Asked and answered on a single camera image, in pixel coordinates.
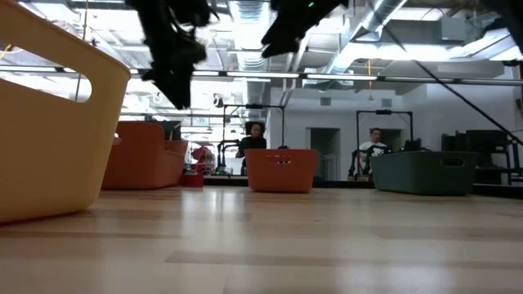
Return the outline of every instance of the doorway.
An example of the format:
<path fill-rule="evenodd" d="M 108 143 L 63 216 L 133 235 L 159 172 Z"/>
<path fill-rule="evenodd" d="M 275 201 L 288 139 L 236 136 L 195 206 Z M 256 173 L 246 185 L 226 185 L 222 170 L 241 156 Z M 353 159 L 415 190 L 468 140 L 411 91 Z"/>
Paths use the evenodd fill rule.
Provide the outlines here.
<path fill-rule="evenodd" d="M 382 143 L 387 145 L 393 151 L 398 151 L 403 147 L 402 134 L 403 130 L 399 129 L 381 129 Z"/>
<path fill-rule="evenodd" d="M 307 128 L 309 148 L 318 151 L 317 180 L 340 180 L 341 132 L 339 128 Z"/>

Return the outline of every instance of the ceiling pipe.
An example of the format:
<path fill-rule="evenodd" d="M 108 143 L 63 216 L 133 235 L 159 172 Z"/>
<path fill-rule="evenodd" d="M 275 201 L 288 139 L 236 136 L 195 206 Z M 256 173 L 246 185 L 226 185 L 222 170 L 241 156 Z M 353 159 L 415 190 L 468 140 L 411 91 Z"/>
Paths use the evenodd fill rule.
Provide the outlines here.
<path fill-rule="evenodd" d="M 402 8 L 407 0 L 369 0 L 360 22 L 342 34 L 342 39 L 348 41 L 339 54 L 334 56 L 324 69 L 324 74 L 344 74 L 351 64 L 360 58 L 358 52 L 367 50 L 364 44 L 353 43 L 357 38 L 368 41 L 379 41 L 383 26 L 386 25 L 396 11 Z"/>
<path fill-rule="evenodd" d="M 239 70 L 265 72 L 269 69 L 268 60 L 262 57 L 261 40 L 270 26 L 268 2 L 232 1 L 230 13 L 235 21 L 235 46 Z M 244 82 L 245 104 L 263 104 L 266 85 L 261 82 Z"/>

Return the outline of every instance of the orange basket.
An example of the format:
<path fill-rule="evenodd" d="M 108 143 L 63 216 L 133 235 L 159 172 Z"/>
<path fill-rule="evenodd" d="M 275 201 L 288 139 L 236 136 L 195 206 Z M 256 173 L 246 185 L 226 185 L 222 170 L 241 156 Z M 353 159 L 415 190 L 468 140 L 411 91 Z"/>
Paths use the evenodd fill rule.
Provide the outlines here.
<path fill-rule="evenodd" d="M 255 192 L 309 193 L 318 153 L 309 149 L 248 149 L 248 186 Z"/>

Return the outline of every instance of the wooden floor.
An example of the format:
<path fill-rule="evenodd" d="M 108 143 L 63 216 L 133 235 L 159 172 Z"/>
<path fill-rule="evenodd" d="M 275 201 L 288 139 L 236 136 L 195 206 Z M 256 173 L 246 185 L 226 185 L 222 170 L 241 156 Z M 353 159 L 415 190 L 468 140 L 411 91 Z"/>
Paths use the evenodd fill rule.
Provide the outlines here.
<path fill-rule="evenodd" d="M 523 203 L 374 190 L 104 192 L 0 226 L 2 294 L 521 294 Z"/>

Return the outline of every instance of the dark green basket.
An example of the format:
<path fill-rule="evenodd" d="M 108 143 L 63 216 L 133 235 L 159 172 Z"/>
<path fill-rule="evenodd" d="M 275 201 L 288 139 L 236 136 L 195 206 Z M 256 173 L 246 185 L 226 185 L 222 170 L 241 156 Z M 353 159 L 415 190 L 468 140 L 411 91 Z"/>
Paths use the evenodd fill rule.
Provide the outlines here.
<path fill-rule="evenodd" d="M 376 189 L 420 195 L 466 195 L 472 192 L 477 154 L 405 152 L 372 157 Z"/>

